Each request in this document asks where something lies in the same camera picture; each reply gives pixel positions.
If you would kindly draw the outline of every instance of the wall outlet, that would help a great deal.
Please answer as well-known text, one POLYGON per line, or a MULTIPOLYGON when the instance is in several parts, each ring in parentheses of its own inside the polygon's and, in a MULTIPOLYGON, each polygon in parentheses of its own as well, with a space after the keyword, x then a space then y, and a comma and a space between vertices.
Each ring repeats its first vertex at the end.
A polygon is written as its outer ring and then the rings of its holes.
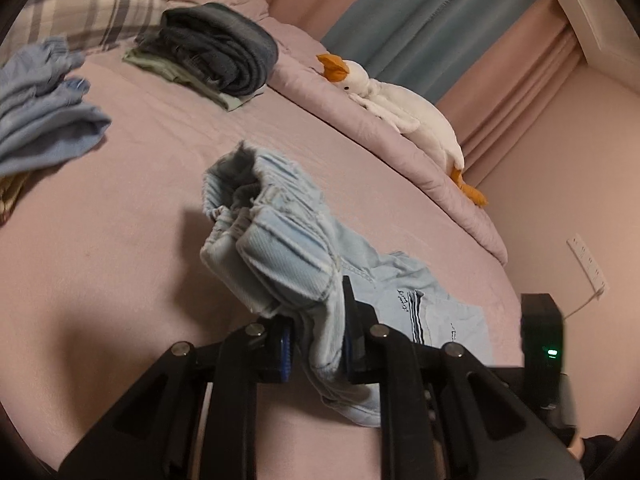
POLYGON ((584 273, 591 282, 594 292, 602 291, 598 295, 598 299, 600 299, 600 296, 609 290, 609 283, 607 283, 602 269, 600 269, 600 266, 579 234, 575 234, 566 242, 575 254, 575 257, 578 259, 578 263, 580 263, 582 270, 584 270, 584 273))

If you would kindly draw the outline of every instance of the plush toy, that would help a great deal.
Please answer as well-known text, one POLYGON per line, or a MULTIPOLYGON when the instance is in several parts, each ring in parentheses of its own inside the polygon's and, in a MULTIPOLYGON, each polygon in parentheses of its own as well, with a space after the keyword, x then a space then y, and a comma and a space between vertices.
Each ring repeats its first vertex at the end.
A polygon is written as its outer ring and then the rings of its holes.
POLYGON ((468 199, 478 207, 484 207, 488 204, 486 197, 480 190, 477 190, 475 187, 470 186, 469 184, 465 184, 465 181, 462 180, 462 172, 460 170, 454 168, 451 171, 450 177, 453 182, 456 183, 456 186, 460 188, 460 191, 462 191, 462 193, 464 193, 468 197, 468 199))
POLYGON ((335 54, 318 59, 328 81, 423 150, 476 205, 487 204, 482 193, 462 180, 462 149, 451 124, 433 104, 407 88, 369 78, 354 61, 335 54))

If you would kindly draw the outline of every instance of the plaid pillow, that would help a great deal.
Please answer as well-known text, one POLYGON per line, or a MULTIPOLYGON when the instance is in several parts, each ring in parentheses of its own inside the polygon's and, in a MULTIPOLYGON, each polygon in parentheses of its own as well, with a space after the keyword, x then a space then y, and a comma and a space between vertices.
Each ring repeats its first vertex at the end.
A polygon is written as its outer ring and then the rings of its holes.
POLYGON ((109 48, 158 26, 165 0, 29 0, 0 45, 0 64, 20 47, 66 36, 69 48, 109 48))

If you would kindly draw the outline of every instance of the blue curtain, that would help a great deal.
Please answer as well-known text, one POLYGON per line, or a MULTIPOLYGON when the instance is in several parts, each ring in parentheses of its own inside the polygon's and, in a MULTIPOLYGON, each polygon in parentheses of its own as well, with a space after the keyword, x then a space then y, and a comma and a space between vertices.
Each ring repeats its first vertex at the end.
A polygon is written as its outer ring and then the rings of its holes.
POLYGON ((436 102, 534 1, 357 0, 322 43, 436 102))

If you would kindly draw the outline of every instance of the bolt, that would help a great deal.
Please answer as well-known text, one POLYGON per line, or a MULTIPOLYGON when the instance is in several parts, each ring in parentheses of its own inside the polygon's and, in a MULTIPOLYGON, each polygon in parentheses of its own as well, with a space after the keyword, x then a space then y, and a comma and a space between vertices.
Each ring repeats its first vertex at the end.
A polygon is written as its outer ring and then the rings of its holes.
POLYGON ((387 325, 376 324, 369 328, 369 333, 373 337, 386 337, 389 335, 389 327, 387 325))
POLYGON ((465 348, 460 343, 447 343, 444 351, 451 357, 462 357, 465 354, 465 348))
POLYGON ((179 341, 171 347, 171 353, 176 357, 183 357, 191 351, 191 345, 186 341, 179 341))
POLYGON ((258 337, 259 335, 264 334, 264 325, 261 325, 260 323, 251 323, 251 325, 246 326, 244 331, 251 337, 258 337))

